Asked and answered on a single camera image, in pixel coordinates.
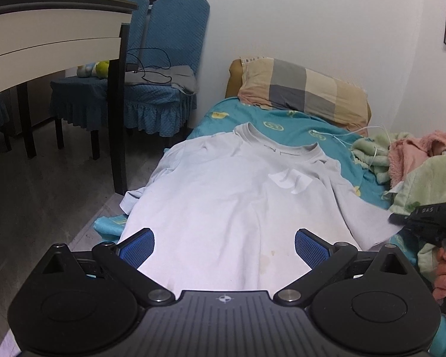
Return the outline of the person right hand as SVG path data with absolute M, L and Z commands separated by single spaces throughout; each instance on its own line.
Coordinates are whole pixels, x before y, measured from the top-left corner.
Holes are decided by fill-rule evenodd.
M 435 300 L 446 298 L 446 250 L 437 251 L 436 277 L 434 280 L 433 297 Z

